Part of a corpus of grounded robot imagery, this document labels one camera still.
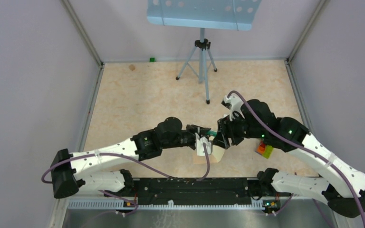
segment green object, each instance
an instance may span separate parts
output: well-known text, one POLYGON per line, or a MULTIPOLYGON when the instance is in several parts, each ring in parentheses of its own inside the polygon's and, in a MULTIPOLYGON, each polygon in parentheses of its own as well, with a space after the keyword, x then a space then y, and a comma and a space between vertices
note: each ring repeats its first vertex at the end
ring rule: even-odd
POLYGON ((214 132, 214 131, 208 131, 207 135, 216 137, 216 132, 214 132))
POLYGON ((267 145, 265 147, 265 152, 264 154, 262 155, 264 158, 268 159, 270 157, 270 155, 272 154, 272 151, 273 151, 273 147, 272 146, 269 146, 267 145))

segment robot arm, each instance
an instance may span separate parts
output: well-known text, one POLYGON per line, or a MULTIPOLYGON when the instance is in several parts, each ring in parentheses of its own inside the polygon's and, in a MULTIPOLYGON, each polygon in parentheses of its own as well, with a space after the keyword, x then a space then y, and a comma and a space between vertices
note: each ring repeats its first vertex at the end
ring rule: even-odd
POLYGON ((247 103, 258 117, 273 131, 291 142, 315 151, 329 162, 314 157, 310 153, 294 147, 270 134, 250 113, 239 97, 225 97, 222 104, 230 110, 229 115, 218 120, 218 130, 212 142, 209 142, 210 128, 187 125, 182 130, 182 123, 174 117, 167 118, 151 130, 143 131, 123 142, 87 152, 69 153, 67 149, 58 151, 51 166, 58 165, 51 171, 55 198, 65 198, 77 192, 92 190, 109 190, 128 195, 133 187, 133 179, 128 171, 100 172, 126 162, 151 159, 162 154, 163 149, 188 146, 203 154, 205 145, 208 152, 212 148, 228 149, 240 144, 245 138, 262 139, 266 145, 281 149, 308 164, 321 177, 301 177, 276 169, 268 168, 258 173, 261 192, 289 192, 310 197, 327 204, 337 213, 354 218, 359 210, 348 186, 339 174, 330 167, 334 164, 349 180, 357 193, 365 211, 365 173, 360 172, 336 157, 325 148, 313 134, 299 121, 290 118, 276 118, 266 103, 249 100, 247 103), (64 160, 71 161, 62 165, 64 160))
POLYGON ((269 110, 268 105, 259 100, 249 100, 247 103, 272 130, 295 144, 315 151, 329 162, 325 163, 314 155, 271 135, 255 120, 241 99, 234 95, 229 98, 225 97, 222 102, 224 106, 230 109, 230 114, 218 121, 218 132, 213 140, 214 145, 229 148, 228 139, 231 139, 232 145, 238 145, 244 138, 259 138, 265 144, 299 158, 322 177, 300 177, 276 169, 259 172, 257 177, 266 186, 273 187, 277 192, 291 192, 319 200, 337 213, 354 218, 359 215, 355 200, 341 176, 330 167, 331 164, 334 164, 349 180, 365 210, 365 173, 356 170, 336 157, 297 120, 290 117, 276 118, 269 110))
POLYGON ((91 193, 93 190, 106 189, 112 192, 130 191, 133 184, 129 171, 101 172, 119 164, 151 159, 162 154, 163 149, 210 143, 207 133, 210 128, 187 125, 175 117, 169 117, 154 129, 143 131, 117 144, 86 152, 69 153, 68 149, 57 152, 51 166, 72 158, 51 171, 54 197, 57 199, 72 196, 79 191, 91 193))

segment green block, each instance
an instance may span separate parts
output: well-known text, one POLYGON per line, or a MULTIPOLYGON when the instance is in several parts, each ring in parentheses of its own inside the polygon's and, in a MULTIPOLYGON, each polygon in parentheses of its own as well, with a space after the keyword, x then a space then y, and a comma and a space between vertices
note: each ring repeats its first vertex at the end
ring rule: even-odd
POLYGON ((273 151, 273 147, 272 146, 269 146, 267 145, 265 147, 265 152, 264 154, 262 155, 264 158, 268 159, 270 157, 270 155, 272 154, 272 151, 273 151))

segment wooden block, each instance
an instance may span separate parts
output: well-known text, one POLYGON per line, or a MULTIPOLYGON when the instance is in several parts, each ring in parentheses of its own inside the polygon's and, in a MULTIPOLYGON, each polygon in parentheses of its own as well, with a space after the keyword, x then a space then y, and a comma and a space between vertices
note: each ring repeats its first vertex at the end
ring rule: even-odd
MULTIPOLYGON (((224 152, 226 151, 224 148, 221 148, 219 146, 213 146, 212 148, 212 154, 209 155, 209 161, 211 163, 218 163, 221 161, 221 158, 224 155, 224 152)), ((205 156, 198 156, 196 154, 196 151, 192 152, 192 161, 194 164, 206 164, 206 157, 205 156)))

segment tripod stand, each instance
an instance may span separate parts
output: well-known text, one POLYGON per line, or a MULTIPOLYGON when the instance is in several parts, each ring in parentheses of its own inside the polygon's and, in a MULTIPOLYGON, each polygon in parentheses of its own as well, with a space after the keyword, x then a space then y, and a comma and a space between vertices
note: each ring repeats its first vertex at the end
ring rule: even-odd
POLYGON ((181 68, 180 73, 175 78, 176 80, 179 80, 181 77, 181 74, 187 67, 187 65, 191 68, 191 70, 194 72, 194 74, 198 77, 199 83, 202 81, 205 81, 205 91, 206 91, 206 103, 209 104, 211 101, 209 99, 209 86, 208 86, 208 70, 210 68, 210 64, 207 67, 206 64, 206 51, 208 51, 209 58, 211 59, 211 64, 213 65, 213 71, 217 72, 218 69, 216 68, 215 61, 213 60, 212 53, 210 50, 211 42, 208 39, 205 39, 205 29, 201 28, 200 30, 200 39, 195 41, 195 46, 191 50, 190 56, 185 61, 184 65, 181 68), (194 52, 196 48, 200 49, 200 55, 199 55, 199 74, 196 73, 194 68, 189 64, 190 59, 194 55, 194 52))

